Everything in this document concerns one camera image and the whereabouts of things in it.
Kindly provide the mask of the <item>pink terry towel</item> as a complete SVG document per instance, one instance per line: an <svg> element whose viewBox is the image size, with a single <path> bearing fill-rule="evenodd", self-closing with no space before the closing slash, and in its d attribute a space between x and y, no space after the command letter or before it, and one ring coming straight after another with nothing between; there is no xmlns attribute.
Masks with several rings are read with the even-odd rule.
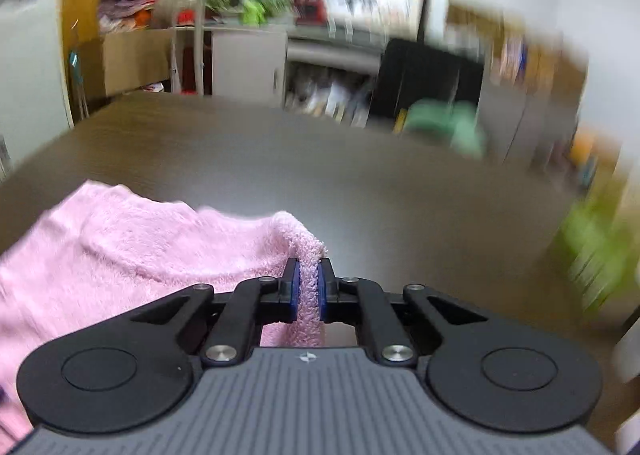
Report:
<svg viewBox="0 0 640 455"><path fill-rule="evenodd" d="M288 212L241 218L85 182L1 257L1 448L29 433L16 374L43 343L198 283L219 293L300 263L296 322L262 344L321 347L318 261L326 247Z"/></svg>

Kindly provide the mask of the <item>green cloth on chair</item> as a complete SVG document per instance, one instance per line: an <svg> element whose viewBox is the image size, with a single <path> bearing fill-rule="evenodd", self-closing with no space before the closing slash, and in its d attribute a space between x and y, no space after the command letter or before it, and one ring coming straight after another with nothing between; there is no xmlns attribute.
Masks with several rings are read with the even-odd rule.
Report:
<svg viewBox="0 0 640 455"><path fill-rule="evenodd" d="M432 99L414 102L406 111L403 134L414 134L474 160L487 152L487 137L470 102L446 103Z"/></svg>

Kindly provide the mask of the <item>low grey counter cabinet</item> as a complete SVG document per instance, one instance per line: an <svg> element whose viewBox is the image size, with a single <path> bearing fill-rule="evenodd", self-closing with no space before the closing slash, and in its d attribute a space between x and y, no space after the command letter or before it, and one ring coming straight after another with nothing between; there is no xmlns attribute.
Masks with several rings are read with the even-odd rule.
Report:
<svg viewBox="0 0 640 455"><path fill-rule="evenodd" d="M388 43L363 48L348 41L295 37L284 30L227 27L212 28L210 43L216 96L403 134L408 108L396 119L369 115ZM577 127L575 108L493 82L486 65L476 114L487 137L485 157L524 168L544 167L565 152Z"/></svg>

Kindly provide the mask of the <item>black office chair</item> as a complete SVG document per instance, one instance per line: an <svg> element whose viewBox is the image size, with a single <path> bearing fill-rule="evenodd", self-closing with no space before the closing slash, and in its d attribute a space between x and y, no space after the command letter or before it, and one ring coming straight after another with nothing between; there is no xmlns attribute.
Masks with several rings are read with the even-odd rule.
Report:
<svg viewBox="0 0 640 455"><path fill-rule="evenodd" d="M485 65L420 42L391 39L381 59L369 115L396 119L423 99L469 103L477 110Z"/></svg>

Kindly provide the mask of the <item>large cardboard box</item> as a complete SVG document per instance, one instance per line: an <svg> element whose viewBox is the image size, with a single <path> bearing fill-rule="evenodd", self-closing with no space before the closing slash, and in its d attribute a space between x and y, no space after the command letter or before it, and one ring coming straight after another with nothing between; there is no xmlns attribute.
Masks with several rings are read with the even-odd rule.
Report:
<svg viewBox="0 0 640 455"><path fill-rule="evenodd" d="M79 46L89 100L113 97L170 76L170 30L109 33Z"/></svg>

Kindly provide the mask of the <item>cardboard boxes on counter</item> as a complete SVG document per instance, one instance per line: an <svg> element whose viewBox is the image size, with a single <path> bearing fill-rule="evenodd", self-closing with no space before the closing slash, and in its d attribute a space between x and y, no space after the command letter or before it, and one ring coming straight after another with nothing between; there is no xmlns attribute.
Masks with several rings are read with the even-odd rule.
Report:
<svg viewBox="0 0 640 455"><path fill-rule="evenodd" d="M463 0L448 0L445 27L478 38L495 82L566 103L582 98L588 60L563 37L540 36L513 16Z"/></svg>

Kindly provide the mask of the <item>red blender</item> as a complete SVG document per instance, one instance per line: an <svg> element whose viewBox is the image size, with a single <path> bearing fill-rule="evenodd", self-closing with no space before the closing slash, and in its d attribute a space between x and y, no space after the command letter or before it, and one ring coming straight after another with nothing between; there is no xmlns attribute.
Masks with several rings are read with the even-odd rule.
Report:
<svg viewBox="0 0 640 455"><path fill-rule="evenodd" d="M328 12L324 0L294 0L296 25L326 26Z"/></svg>

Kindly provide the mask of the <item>grey filing cabinet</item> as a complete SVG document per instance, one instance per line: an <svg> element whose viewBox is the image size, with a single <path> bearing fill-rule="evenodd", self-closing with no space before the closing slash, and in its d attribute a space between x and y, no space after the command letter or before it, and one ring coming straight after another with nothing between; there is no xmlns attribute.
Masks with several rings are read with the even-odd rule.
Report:
<svg viewBox="0 0 640 455"><path fill-rule="evenodd" d="M73 127L60 0L1 0L1 175Z"/></svg>

